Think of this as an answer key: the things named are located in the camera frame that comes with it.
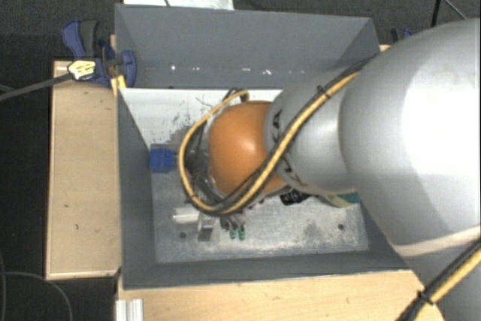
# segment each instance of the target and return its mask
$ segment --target green component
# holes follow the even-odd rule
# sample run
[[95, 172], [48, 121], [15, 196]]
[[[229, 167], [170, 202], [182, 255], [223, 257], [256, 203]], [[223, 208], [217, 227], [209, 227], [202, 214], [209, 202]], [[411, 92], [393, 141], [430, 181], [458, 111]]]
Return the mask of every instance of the green component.
[[246, 229], [244, 228], [239, 229], [239, 239], [241, 241], [246, 239]]
[[350, 204], [358, 204], [361, 201], [357, 192], [350, 192], [349, 194], [339, 194], [338, 197], [346, 202], [349, 202]]

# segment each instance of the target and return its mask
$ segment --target dark carpet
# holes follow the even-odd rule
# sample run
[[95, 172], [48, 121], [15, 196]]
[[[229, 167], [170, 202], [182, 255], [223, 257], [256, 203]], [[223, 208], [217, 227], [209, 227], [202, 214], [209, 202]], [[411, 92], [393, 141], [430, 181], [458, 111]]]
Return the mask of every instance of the dark carpet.
[[[100, 35], [113, 32], [113, 4], [122, 0], [0, 0], [0, 84], [21, 87], [47, 79], [56, 56], [67, 56], [60, 28], [97, 19]], [[480, 0], [450, 0], [479, 17]], [[381, 43], [391, 28], [429, 27], [434, 0], [234, 0], [237, 9], [372, 17]], [[439, 23], [459, 16], [444, 3]], [[8, 271], [43, 274], [49, 156], [50, 92], [0, 103], [0, 251]], [[75, 320], [113, 317], [113, 279], [62, 282]], [[7, 320], [63, 320], [68, 313], [52, 287], [8, 278]]]

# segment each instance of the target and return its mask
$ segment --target small blue object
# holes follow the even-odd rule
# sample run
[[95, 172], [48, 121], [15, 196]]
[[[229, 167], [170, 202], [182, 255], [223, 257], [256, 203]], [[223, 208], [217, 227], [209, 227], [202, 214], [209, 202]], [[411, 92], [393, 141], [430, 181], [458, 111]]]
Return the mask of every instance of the small blue object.
[[168, 173], [174, 170], [174, 151], [165, 147], [150, 149], [150, 169], [153, 173]]

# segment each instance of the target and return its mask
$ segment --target wooden table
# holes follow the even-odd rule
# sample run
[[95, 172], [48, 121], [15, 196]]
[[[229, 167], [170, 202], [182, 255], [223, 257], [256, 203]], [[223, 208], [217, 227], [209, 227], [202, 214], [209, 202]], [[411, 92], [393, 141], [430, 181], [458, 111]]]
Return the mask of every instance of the wooden table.
[[[54, 74], [67, 62], [56, 62]], [[46, 276], [113, 276], [121, 263], [115, 102], [111, 90], [53, 88]], [[412, 271], [124, 291], [152, 320], [392, 321], [422, 289]], [[424, 321], [441, 321], [436, 307]]]

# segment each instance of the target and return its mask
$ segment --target orange object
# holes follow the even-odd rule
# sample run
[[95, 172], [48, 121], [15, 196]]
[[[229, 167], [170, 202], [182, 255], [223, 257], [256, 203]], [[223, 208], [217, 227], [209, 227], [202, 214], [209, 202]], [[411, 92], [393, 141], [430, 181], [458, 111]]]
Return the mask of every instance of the orange object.
[[[248, 101], [226, 108], [212, 123], [209, 131], [210, 175], [225, 194], [243, 187], [249, 176], [267, 156], [263, 131], [265, 114], [271, 103]], [[274, 174], [263, 194], [284, 184]]]

